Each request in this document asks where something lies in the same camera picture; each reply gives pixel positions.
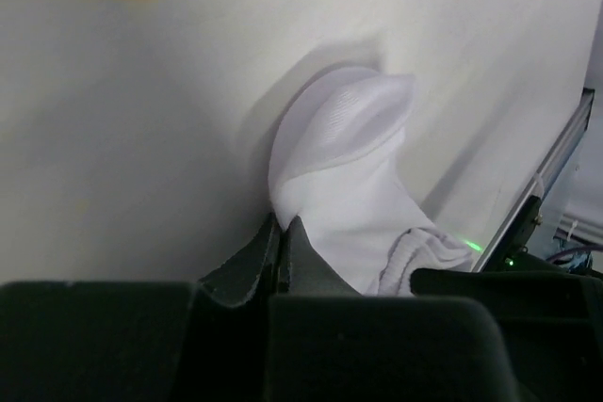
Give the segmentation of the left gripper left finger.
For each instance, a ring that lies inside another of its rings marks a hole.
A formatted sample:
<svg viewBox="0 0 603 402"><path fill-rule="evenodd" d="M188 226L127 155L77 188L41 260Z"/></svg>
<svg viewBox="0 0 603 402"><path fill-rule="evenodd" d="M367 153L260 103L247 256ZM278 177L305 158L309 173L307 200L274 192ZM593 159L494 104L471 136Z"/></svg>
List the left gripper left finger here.
<svg viewBox="0 0 603 402"><path fill-rule="evenodd" d="M5 401L258 401L281 231L190 282L1 287Z"/></svg>

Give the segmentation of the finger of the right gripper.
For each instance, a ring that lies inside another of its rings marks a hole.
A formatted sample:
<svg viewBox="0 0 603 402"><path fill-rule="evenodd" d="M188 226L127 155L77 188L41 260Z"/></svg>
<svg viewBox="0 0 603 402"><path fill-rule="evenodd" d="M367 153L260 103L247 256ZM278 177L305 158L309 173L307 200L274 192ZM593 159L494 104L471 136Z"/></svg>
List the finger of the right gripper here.
<svg viewBox="0 0 603 402"><path fill-rule="evenodd" d="M523 400L601 400L601 280L556 271L419 269L411 289L482 304L502 331Z"/></svg>

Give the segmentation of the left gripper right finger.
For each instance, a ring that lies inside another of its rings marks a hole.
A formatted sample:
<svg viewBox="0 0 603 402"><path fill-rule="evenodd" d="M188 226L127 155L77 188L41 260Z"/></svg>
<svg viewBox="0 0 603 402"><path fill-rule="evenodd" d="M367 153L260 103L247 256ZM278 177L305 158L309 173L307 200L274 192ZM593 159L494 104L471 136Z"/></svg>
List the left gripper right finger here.
<svg viewBox="0 0 603 402"><path fill-rule="evenodd" d="M269 301L271 401L531 401L478 302L364 297L289 225Z"/></svg>

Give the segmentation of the white sock black stripes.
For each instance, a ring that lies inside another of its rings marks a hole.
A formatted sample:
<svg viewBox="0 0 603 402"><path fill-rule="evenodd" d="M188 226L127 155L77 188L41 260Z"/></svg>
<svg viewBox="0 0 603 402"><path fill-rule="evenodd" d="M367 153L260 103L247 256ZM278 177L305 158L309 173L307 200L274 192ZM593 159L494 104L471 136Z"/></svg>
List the white sock black stripes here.
<svg viewBox="0 0 603 402"><path fill-rule="evenodd" d="M312 249L365 296L406 297L416 270L473 264L472 249L437 227L399 177L414 94L409 74L328 72L288 108L271 150L269 198L280 226L299 219Z"/></svg>

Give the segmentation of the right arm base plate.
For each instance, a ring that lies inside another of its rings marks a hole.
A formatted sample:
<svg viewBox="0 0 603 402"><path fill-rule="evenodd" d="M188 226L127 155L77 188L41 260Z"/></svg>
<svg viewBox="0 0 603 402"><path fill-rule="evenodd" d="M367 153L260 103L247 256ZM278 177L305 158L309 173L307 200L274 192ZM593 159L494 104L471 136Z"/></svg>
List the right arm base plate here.
<svg viewBox="0 0 603 402"><path fill-rule="evenodd" d="M486 261L483 271L503 271L512 266L510 261L525 247L538 226L541 204L542 199L537 196L530 195L526 199Z"/></svg>

